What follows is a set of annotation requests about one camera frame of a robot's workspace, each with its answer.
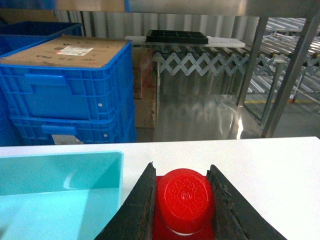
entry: red bottle cap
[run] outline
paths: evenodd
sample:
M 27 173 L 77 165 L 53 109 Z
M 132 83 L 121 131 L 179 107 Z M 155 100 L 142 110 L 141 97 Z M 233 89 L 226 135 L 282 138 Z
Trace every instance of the red bottle cap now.
M 170 171 L 156 186 L 156 206 L 165 225 L 181 234 L 193 234 L 211 221 L 215 200 L 205 176 L 190 169 Z

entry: white countertop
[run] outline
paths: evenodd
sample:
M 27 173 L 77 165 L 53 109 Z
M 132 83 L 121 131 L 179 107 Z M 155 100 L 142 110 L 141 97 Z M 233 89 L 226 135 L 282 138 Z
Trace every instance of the white countertop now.
M 178 168 L 205 175 L 216 165 L 289 240 L 319 239 L 320 140 L 316 137 L 0 147 L 0 156 L 119 150 L 123 200 L 149 162 L 158 176 Z

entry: black tray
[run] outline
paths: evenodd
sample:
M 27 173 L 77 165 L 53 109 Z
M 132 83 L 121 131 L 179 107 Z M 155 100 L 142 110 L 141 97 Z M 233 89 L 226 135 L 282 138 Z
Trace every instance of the black tray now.
M 198 31 L 150 30 L 146 42 L 179 43 L 179 44 L 208 44 L 208 38 Z

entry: crate handle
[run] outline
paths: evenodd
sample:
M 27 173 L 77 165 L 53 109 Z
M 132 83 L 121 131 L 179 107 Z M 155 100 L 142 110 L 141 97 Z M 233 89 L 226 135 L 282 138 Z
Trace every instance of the crate handle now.
M 77 135 L 77 129 L 75 126 L 42 125 L 41 128 L 42 133 L 44 134 Z
M 30 74 L 24 75 L 29 85 L 39 86 L 67 86 L 67 80 L 65 76 L 61 75 L 42 75 L 42 74 Z

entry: white label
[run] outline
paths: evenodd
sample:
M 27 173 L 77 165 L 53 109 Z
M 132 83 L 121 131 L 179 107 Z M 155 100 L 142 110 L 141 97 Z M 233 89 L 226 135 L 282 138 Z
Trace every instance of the white label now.
M 51 135 L 55 145 L 74 145 L 74 144 L 84 144 L 73 135 Z
M 93 47 L 77 47 L 77 46 L 66 46 L 64 49 L 57 51 L 56 54 L 71 55 L 71 56 L 84 56 L 90 52 Z

